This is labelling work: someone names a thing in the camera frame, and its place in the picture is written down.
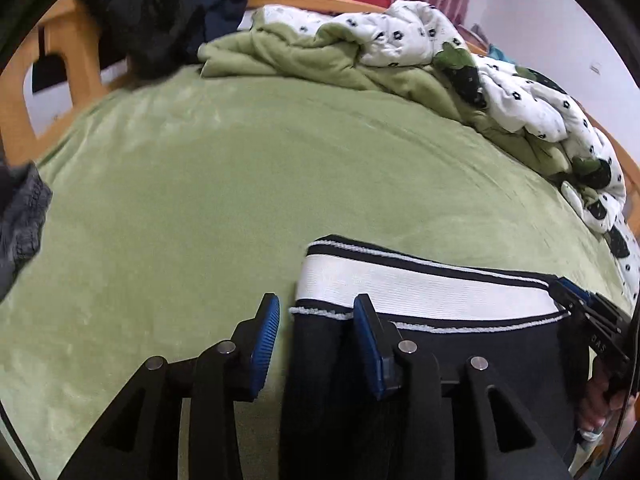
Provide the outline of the person's right hand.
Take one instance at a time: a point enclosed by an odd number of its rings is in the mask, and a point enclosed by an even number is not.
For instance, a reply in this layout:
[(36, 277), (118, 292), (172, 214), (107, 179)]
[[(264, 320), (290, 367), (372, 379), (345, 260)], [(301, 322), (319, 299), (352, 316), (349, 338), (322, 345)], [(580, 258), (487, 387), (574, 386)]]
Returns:
[(609, 393), (611, 373), (597, 356), (592, 362), (592, 373), (586, 383), (585, 394), (578, 405), (577, 420), (580, 430), (598, 432), (617, 412), (626, 413), (634, 404), (635, 396), (623, 391)]

